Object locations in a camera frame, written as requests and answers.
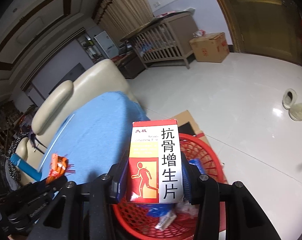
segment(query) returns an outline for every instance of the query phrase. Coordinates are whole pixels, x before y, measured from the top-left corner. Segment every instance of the human figure icon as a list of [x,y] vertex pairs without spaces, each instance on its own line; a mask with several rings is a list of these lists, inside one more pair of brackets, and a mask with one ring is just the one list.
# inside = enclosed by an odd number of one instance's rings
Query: human figure icon
[[141,162],[137,163],[137,167],[138,167],[137,174],[132,175],[131,178],[132,179],[141,178],[141,182],[140,182],[140,186],[139,186],[139,192],[140,192],[139,197],[143,198],[143,187],[144,187],[144,185],[146,185],[147,188],[156,190],[156,192],[158,193],[158,189],[156,187],[152,187],[152,186],[149,185],[149,177],[150,177],[150,179],[152,179],[151,173],[146,168],[143,168],[143,165],[142,165]]

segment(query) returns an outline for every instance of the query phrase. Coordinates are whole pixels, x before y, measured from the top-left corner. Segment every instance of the sofa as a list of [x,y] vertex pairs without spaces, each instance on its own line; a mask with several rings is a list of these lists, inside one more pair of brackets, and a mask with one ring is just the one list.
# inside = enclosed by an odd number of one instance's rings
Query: sofa
[[[137,102],[128,82],[110,59],[96,63],[74,82],[67,80],[61,83],[44,101],[32,120],[35,147],[32,147],[28,138],[24,138],[17,146],[17,155],[37,169],[43,153],[63,121],[76,109],[109,91],[122,91],[130,100]],[[22,185],[33,181],[27,174],[20,172]]]

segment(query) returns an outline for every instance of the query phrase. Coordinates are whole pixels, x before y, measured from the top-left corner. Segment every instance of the white and red medicine box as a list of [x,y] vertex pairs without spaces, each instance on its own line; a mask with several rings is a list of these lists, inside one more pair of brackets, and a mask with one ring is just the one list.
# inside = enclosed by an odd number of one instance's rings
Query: white and red medicine box
[[183,196],[177,121],[134,122],[126,200],[136,203],[178,203]]

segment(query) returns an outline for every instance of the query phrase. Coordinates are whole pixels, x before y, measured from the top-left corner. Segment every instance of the curtain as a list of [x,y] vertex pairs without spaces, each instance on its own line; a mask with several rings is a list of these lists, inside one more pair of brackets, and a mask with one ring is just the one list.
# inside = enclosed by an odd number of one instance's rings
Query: curtain
[[116,44],[148,25],[154,18],[147,0],[99,0],[94,21]]

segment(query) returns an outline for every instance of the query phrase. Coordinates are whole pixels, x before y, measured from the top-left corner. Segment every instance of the shoe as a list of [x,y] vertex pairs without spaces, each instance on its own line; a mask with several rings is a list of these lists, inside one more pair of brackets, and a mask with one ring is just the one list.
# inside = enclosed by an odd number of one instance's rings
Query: shoe
[[295,101],[297,101],[297,98],[297,93],[292,88],[287,89],[282,99],[283,107],[289,110],[290,107],[294,105]]
[[302,121],[302,103],[291,106],[289,109],[289,116],[294,121]]

